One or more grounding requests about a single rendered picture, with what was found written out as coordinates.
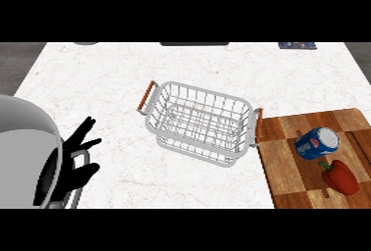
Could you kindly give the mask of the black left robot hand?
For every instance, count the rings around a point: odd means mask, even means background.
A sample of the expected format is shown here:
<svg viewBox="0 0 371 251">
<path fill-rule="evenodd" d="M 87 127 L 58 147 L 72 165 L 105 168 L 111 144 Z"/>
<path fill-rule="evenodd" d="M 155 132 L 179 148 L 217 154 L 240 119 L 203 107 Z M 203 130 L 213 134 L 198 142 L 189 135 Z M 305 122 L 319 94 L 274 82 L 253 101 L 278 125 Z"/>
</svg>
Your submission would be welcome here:
<svg viewBox="0 0 371 251">
<path fill-rule="evenodd" d="M 84 164 L 80 168 L 74 164 L 74 154 L 87 152 L 102 142 L 99 138 L 83 142 L 95 123 L 96 120 L 89 117 L 81 122 L 72 135 L 62 142 L 61 171 L 56 170 L 58 149 L 53 149 L 49 154 L 37 179 L 36 206 L 41 205 L 47 192 L 52 192 L 49 198 L 50 206 L 61 207 L 67 194 L 84 187 L 101 168 L 98 163 Z"/>
</svg>

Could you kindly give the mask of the brown wooden cutting board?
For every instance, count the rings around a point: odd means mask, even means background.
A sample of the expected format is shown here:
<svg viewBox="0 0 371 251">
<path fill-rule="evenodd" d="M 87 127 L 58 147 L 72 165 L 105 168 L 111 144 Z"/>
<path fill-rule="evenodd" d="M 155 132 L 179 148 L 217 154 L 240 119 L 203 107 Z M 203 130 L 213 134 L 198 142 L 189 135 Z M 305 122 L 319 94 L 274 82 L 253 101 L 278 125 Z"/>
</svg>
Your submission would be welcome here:
<svg viewBox="0 0 371 251">
<path fill-rule="evenodd" d="M 308 161 L 294 142 L 315 127 L 331 128 L 339 149 Z M 274 206 L 278 208 L 371 209 L 371 125 L 355 108 L 294 116 L 259 119 L 259 152 Z M 321 162 L 340 160 L 359 183 L 359 191 L 346 196 L 322 180 Z"/>
</svg>

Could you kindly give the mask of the red bell pepper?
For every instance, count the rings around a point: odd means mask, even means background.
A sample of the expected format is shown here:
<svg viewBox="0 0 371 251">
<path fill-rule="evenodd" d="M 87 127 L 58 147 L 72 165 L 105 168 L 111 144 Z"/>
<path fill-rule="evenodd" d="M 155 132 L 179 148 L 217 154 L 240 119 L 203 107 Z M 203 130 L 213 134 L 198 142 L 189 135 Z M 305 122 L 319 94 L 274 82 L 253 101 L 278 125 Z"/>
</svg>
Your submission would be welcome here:
<svg viewBox="0 0 371 251">
<path fill-rule="evenodd" d="M 330 164 L 319 162 L 318 166 L 325 169 L 322 179 L 328 187 L 343 195 L 353 195 L 359 190 L 359 184 L 355 174 L 343 161 L 333 160 Z"/>
</svg>

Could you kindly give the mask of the dark grey flat appliance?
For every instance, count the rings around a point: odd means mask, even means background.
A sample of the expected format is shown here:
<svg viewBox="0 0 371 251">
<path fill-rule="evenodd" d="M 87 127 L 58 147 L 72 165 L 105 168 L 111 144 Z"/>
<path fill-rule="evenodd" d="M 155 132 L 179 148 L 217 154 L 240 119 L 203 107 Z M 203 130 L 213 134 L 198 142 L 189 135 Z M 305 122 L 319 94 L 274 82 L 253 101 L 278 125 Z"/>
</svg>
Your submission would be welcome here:
<svg viewBox="0 0 371 251">
<path fill-rule="evenodd" d="M 160 42 L 163 46 L 226 46 L 229 42 Z"/>
</svg>

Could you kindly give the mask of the blue soda can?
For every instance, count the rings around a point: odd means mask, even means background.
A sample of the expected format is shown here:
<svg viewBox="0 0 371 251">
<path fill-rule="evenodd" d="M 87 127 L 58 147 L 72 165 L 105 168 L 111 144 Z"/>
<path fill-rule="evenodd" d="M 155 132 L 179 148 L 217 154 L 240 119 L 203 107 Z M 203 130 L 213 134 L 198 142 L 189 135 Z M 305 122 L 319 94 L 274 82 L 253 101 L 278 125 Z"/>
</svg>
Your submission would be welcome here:
<svg viewBox="0 0 371 251">
<path fill-rule="evenodd" d="M 331 154 L 339 148 L 339 136 L 328 127 L 316 127 L 303 134 L 294 143 L 299 156 L 315 160 Z"/>
</svg>

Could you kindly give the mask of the dark blue flat object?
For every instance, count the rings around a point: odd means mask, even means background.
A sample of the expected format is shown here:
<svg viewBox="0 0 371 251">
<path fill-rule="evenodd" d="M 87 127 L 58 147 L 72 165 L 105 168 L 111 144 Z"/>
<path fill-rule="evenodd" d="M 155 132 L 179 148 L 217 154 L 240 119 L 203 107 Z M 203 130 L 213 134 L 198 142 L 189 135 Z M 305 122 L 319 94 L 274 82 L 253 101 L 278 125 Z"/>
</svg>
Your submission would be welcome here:
<svg viewBox="0 0 371 251">
<path fill-rule="evenodd" d="M 316 50 L 315 42 L 278 42 L 279 49 Z"/>
</svg>

